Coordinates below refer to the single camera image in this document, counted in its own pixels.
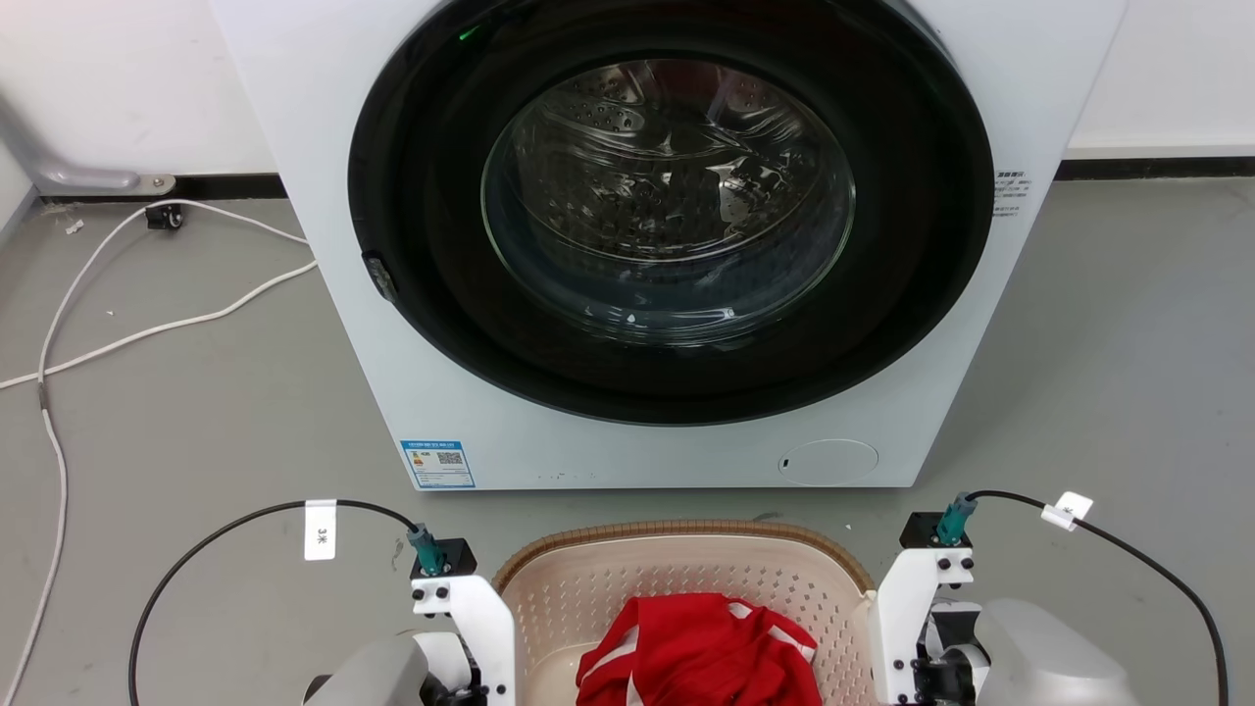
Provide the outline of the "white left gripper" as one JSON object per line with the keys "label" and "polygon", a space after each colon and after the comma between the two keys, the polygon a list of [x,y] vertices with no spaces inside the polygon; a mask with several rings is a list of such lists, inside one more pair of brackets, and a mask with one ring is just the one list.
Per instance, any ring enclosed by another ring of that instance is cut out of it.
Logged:
{"label": "white left gripper", "polygon": [[484,705],[520,702],[520,655],[515,614],[498,591],[476,574],[410,581],[415,614],[448,614],[463,655],[478,670]]}

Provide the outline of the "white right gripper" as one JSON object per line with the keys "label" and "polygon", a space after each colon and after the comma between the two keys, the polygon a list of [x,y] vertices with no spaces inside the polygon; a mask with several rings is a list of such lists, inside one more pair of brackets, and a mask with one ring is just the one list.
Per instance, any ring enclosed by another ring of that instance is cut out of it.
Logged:
{"label": "white right gripper", "polygon": [[974,566],[969,545],[907,548],[896,557],[867,616],[878,703],[976,703],[990,667],[976,638],[981,608],[936,597],[973,582]]}

